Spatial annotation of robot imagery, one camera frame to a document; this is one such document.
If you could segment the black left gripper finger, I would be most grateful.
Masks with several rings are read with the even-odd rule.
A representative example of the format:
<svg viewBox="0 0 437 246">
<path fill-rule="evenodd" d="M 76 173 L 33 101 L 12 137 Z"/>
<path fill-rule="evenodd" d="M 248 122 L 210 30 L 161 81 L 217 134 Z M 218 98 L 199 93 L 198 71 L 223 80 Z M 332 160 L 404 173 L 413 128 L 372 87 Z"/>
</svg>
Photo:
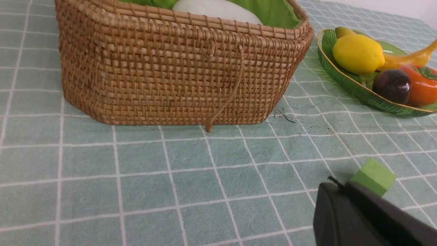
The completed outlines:
<svg viewBox="0 0 437 246">
<path fill-rule="evenodd" d="M 355 181 L 318 186 L 317 246 L 435 246 L 437 231 Z"/>
</svg>

